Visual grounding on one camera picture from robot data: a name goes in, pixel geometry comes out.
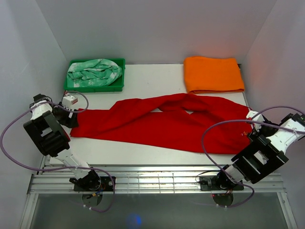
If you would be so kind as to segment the red trousers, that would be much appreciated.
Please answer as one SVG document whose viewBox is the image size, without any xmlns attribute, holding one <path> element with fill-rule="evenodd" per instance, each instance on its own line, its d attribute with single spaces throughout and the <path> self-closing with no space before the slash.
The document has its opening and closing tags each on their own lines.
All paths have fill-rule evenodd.
<svg viewBox="0 0 305 229">
<path fill-rule="evenodd" d="M 77 116 L 72 137 L 136 143 L 194 153 L 237 154 L 249 144 L 249 110 L 221 97 L 172 94 L 117 101 Z"/>
</svg>

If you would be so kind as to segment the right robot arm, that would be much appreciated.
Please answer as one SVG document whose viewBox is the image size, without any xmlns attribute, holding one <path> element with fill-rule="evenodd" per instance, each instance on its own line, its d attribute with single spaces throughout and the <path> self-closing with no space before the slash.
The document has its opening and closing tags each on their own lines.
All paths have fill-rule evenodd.
<svg viewBox="0 0 305 229">
<path fill-rule="evenodd" d="M 237 188 L 236 182 L 244 179 L 255 184 L 283 166 L 288 161 L 285 155 L 288 147 L 305 136 L 305 116 L 289 114 L 278 127 L 253 130 L 248 135 L 250 144 L 231 159 L 232 165 L 223 167 L 225 171 L 214 177 L 214 184 L 224 190 L 243 190 Z"/>
</svg>

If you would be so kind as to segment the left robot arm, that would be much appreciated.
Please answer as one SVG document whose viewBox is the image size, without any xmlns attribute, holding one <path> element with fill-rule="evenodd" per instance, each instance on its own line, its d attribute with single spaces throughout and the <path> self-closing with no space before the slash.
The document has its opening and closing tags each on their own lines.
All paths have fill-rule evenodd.
<svg viewBox="0 0 305 229">
<path fill-rule="evenodd" d="M 101 178 L 89 165 L 72 152 L 71 141 L 63 127 L 78 126 L 77 111 L 73 105 L 78 99 L 65 92 L 61 102 L 54 104 L 43 94 L 34 96 L 30 104 L 31 119 L 23 127 L 35 146 L 44 156 L 53 157 L 71 167 L 74 178 L 70 182 L 85 191 L 96 191 L 102 186 Z"/>
</svg>

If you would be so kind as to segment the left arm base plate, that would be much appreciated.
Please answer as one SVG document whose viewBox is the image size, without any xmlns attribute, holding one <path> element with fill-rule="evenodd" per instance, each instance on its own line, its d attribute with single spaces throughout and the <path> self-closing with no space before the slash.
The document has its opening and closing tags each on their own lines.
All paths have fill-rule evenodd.
<svg viewBox="0 0 305 229">
<path fill-rule="evenodd" d="M 100 177 L 101 180 L 101 186 L 99 189 L 96 190 L 90 190 L 88 188 L 81 188 L 77 184 L 74 184 L 73 191 L 77 192 L 98 192 L 98 191 L 106 191 L 106 192 L 113 192 L 114 190 L 114 185 L 116 183 L 116 177 L 112 176 L 112 180 L 109 177 L 102 176 Z"/>
</svg>

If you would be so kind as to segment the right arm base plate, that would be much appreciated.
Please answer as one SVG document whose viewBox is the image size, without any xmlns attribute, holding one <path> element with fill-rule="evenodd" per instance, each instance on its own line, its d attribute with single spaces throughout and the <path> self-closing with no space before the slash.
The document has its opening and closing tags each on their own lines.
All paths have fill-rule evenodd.
<svg viewBox="0 0 305 229">
<path fill-rule="evenodd" d="M 232 182 L 228 177 L 221 175 L 199 176 L 201 191 L 242 191 L 244 187 Z"/>
</svg>

